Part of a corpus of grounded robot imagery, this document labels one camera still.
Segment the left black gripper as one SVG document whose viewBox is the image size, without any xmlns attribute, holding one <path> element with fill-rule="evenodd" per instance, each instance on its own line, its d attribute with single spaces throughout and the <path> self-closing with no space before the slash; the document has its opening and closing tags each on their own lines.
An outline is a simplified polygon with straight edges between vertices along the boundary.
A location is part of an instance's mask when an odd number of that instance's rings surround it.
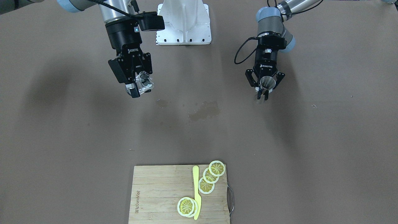
<svg viewBox="0 0 398 224">
<path fill-rule="evenodd" d="M 259 91 L 258 78 L 264 76 L 275 77 L 274 90 L 285 77 L 285 73 L 277 72 L 277 55 L 278 50 L 256 47 L 253 69 L 246 69 L 245 71 L 245 76 L 250 86 L 254 88 L 256 92 Z"/>
</svg>

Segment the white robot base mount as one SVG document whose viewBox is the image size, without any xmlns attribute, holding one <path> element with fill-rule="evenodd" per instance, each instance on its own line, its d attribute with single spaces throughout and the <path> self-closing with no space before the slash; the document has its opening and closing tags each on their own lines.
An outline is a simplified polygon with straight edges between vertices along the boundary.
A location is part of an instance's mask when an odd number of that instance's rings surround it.
<svg viewBox="0 0 398 224">
<path fill-rule="evenodd" d="M 157 31 L 157 45 L 211 44 L 209 6 L 202 0 L 165 0 L 158 4 L 165 29 Z"/>
</svg>

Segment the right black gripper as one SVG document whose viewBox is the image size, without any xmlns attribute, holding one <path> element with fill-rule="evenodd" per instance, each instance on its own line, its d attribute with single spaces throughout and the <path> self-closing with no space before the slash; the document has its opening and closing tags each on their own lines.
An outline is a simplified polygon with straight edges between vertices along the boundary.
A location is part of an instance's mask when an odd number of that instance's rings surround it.
<svg viewBox="0 0 398 224">
<path fill-rule="evenodd" d="M 105 24 L 106 31 L 113 49 L 117 55 L 121 54 L 124 44 L 133 44 L 138 53 L 137 74 L 146 72 L 153 74 L 152 60 L 150 53 L 143 53 L 140 49 L 142 44 L 137 19 L 119 19 Z M 136 83 L 135 71 L 132 69 L 132 62 L 122 57 L 108 60 L 108 64 L 114 73 L 117 81 L 125 85 L 125 90 L 132 98 L 141 96 Z"/>
</svg>

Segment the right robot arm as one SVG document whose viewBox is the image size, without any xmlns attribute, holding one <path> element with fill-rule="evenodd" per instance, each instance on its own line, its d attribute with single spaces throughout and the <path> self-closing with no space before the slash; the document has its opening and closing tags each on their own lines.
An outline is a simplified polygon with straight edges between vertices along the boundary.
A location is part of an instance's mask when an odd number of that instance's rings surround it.
<svg viewBox="0 0 398 224">
<path fill-rule="evenodd" d="M 141 31 L 163 30 L 162 16 L 156 11 L 140 11 L 135 0 L 59 0 L 58 4 L 69 12 L 98 5 L 111 47 L 116 51 L 116 57 L 108 60 L 116 79 L 132 98 L 152 91 L 151 54 L 141 50 Z"/>
</svg>

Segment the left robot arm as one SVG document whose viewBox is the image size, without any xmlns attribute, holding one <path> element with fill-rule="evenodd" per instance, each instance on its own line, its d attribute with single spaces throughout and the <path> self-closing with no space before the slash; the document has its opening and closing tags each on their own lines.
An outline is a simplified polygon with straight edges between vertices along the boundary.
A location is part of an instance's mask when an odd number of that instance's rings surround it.
<svg viewBox="0 0 398 224">
<path fill-rule="evenodd" d="M 263 7 L 257 12 L 257 35 L 250 38 L 257 41 L 253 50 L 255 61 L 253 68 L 245 72 L 250 86 L 257 92 L 257 99 L 264 97 L 267 100 L 269 93 L 285 77 L 284 73 L 278 71 L 277 55 L 290 52 L 296 39 L 287 30 L 284 22 L 320 3 L 320 0 L 283 0 L 274 7 Z"/>
</svg>

